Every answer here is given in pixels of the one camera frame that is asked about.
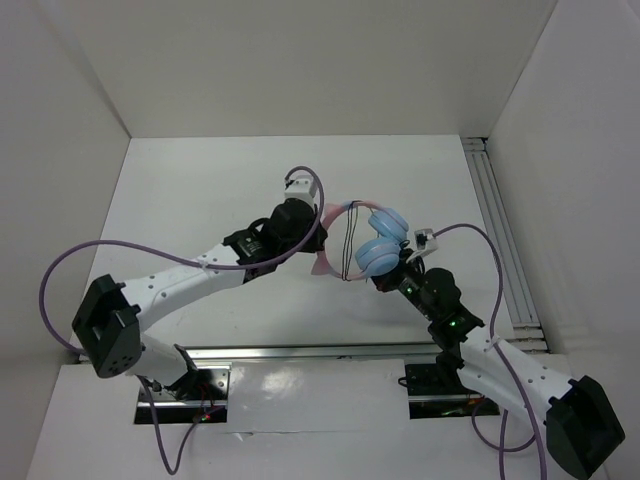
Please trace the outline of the pink and blue cat headphones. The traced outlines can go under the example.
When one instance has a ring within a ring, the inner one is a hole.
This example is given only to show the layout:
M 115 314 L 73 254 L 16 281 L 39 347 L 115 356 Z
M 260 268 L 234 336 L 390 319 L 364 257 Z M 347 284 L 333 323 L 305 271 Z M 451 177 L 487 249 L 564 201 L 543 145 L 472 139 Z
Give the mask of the pink and blue cat headphones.
M 341 215 L 356 213 L 359 207 L 372 211 L 368 224 L 377 237 L 362 244 L 353 254 L 360 269 L 359 273 L 348 273 L 347 266 L 338 272 L 334 269 L 324 251 L 318 252 L 312 266 L 314 276 L 331 275 L 342 281 L 360 281 L 391 272 L 400 262 L 400 252 L 407 242 L 409 226 L 406 220 L 394 209 L 383 207 L 372 201 L 352 200 L 341 204 L 327 204 L 321 226 L 328 231 L 333 222 Z

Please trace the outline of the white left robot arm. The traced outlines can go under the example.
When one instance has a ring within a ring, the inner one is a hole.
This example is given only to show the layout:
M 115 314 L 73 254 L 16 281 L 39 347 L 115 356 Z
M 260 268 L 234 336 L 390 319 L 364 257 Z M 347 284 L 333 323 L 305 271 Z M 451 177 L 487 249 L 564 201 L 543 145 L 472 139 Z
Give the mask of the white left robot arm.
M 176 399 L 189 397 L 209 375 L 197 369 L 184 347 L 166 345 L 146 331 L 204 297 L 274 272 L 290 253 L 322 251 L 328 234 L 318 213 L 302 200 L 288 199 L 270 217 L 184 264 L 125 282 L 109 275 L 95 279 L 72 328 L 97 376 L 140 376 Z

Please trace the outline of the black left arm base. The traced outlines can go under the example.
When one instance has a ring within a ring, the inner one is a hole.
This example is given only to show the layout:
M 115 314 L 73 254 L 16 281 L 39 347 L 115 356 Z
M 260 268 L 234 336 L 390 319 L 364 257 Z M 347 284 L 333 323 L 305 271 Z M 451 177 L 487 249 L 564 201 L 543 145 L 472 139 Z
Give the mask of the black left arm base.
M 194 420 L 203 424 L 227 422 L 231 364 L 217 362 L 204 365 L 195 384 L 186 393 L 177 393 L 159 383 L 145 382 L 140 388 L 135 409 L 136 425 L 152 425 L 150 402 L 156 407 L 159 425 L 187 425 Z

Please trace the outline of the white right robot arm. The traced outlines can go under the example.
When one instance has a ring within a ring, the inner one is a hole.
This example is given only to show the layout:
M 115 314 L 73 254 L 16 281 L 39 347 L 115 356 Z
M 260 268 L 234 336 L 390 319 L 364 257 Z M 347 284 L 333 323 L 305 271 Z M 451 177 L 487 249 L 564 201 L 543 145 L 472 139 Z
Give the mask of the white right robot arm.
M 590 478 L 624 441 L 625 432 L 600 383 L 575 379 L 492 334 L 461 302 L 453 274 L 407 263 L 373 279 L 381 292 L 402 294 L 429 322 L 441 348 L 436 379 L 448 392 L 463 387 L 530 422 L 548 454 L 576 479 Z

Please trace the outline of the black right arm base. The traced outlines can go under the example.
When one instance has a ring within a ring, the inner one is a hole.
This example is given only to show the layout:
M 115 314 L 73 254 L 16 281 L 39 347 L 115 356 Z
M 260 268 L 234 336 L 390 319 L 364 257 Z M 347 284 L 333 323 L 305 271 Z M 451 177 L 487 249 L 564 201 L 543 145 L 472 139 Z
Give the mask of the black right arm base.
M 415 419 L 443 419 L 497 416 L 499 407 L 483 395 L 445 379 L 435 363 L 406 364 L 398 384 L 406 389 L 409 416 Z

